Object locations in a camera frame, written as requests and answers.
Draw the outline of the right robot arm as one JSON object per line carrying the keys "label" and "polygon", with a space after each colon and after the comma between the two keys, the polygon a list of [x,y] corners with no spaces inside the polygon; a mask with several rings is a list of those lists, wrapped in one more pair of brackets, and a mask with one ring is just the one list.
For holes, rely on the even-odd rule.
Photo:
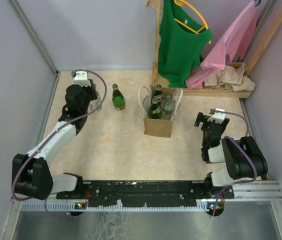
{"label": "right robot arm", "polygon": [[132,104],[98,121],[101,191],[154,204],[232,198],[235,183],[266,174],[255,140],[223,136],[228,118],[194,114],[183,104],[176,120],[142,118]]}

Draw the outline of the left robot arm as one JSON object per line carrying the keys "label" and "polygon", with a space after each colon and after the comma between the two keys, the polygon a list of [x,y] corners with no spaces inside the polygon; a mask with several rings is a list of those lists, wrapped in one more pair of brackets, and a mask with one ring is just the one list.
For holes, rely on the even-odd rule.
{"label": "left robot arm", "polygon": [[96,85],[91,79],[76,80],[66,89],[66,104],[54,129],[26,154],[16,154],[12,160],[12,197],[23,195],[45,200],[49,195],[68,192],[78,199],[85,186],[79,176],[72,173],[52,175],[50,166],[59,152],[83,129],[87,121],[89,104],[97,100]]}

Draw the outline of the pink shirt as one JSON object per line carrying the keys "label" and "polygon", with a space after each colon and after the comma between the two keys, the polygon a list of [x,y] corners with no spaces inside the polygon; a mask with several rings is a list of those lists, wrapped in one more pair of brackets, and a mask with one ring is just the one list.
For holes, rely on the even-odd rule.
{"label": "pink shirt", "polygon": [[254,0],[248,3],[200,66],[194,69],[185,81],[187,89],[201,89],[203,82],[210,75],[218,70],[224,70],[235,56],[239,56],[240,59],[245,56],[257,26],[258,8],[255,5]]}

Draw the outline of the beige crumpled cloth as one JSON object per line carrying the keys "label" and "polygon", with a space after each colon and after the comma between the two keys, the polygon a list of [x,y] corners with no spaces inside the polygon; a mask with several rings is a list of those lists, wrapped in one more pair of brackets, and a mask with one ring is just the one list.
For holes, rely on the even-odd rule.
{"label": "beige crumpled cloth", "polygon": [[245,75],[246,69],[244,62],[238,68],[226,65],[223,70],[212,73],[203,84],[217,90],[253,91],[256,84]]}

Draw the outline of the brown canvas bag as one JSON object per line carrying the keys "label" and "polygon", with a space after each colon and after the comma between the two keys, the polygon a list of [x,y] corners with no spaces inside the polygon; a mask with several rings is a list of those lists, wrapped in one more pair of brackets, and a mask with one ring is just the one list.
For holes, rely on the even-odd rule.
{"label": "brown canvas bag", "polygon": [[172,134],[173,120],[181,105],[184,90],[182,88],[163,87],[163,96],[171,95],[173,101],[173,111],[168,119],[150,119],[148,111],[152,103],[152,93],[156,90],[155,86],[150,88],[142,86],[138,89],[137,98],[138,104],[144,115],[144,134],[153,137],[170,138]]}

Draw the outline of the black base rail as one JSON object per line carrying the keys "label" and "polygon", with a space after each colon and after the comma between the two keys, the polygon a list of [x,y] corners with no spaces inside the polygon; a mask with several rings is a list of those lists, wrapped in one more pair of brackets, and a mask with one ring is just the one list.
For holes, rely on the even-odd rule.
{"label": "black base rail", "polygon": [[59,200],[87,200],[90,207],[195,207],[197,200],[215,199],[221,187],[203,180],[84,180],[73,191],[56,195]]}

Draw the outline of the green tank top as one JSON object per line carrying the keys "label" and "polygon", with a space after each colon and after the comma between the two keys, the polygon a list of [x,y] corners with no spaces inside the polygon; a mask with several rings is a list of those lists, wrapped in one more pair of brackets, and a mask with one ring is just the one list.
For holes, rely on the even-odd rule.
{"label": "green tank top", "polygon": [[158,73],[170,88],[185,88],[191,72],[204,60],[202,50],[208,35],[196,37],[183,30],[173,18],[172,0],[163,1],[158,48]]}

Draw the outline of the wooden clothes rack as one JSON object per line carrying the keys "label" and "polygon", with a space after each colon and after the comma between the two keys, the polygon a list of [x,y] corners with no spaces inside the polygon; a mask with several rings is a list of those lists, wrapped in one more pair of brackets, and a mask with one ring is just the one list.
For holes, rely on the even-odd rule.
{"label": "wooden clothes rack", "polygon": [[[154,87],[157,84],[162,84],[164,88],[169,86],[169,81],[165,78],[158,76],[158,57],[159,57],[159,43],[160,43],[160,7],[161,2],[156,0],[148,0],[146,6],[151,5],[156,10],[156,24],[155,24],[155,50],[154,50],[154,61],[152,64],[152,75],[151,75],[151,86]],[[253,50],[252,55],[247,61],[245,74],[249,76],[259,59],[265,52],[267,46],[271,42],[276,31],[282,23],[282,3],[275,13],[275,16],[268,25],[266,31],[263,33],[262,38],[258,42],[258,45]],[[189,96],[205,96],[205,97],[229,97],[229,98],[242,98],[247,99],[252,94],[251,91],[233,91],[230,89],[214,89],[210,87],[203,87],[202,89],[183,89],[184,95]]]}

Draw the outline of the green Perrier bottle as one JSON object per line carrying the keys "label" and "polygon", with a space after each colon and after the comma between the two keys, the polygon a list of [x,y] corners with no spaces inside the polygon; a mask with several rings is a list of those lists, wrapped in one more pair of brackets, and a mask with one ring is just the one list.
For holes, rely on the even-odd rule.
{"label": "green Perrier bottle", "polygon": [[113,106],[116,110],[121,111],[126,106],[125,98],[123,94],[121,93],[121,91],[119,90],[119,87],[116,83],[112,85],[112,89],[113,89],[113,92],[112,92]]}
{"label": "green Perrier bottle", "polygon": [[161,107],[158,98],[156,96],[151,100],[151,106],[148,109],[148,118],[149,119],[161,118]]}
{"label": "green Perrier bottle", "polygon": [[164,95],[163,95],[163,91],[162,91],[162,86],[160,84],[156,85],[155,92],[154,92],[153,96],[157,98],[159,103],[161,103],[162,100],[164,99]]}

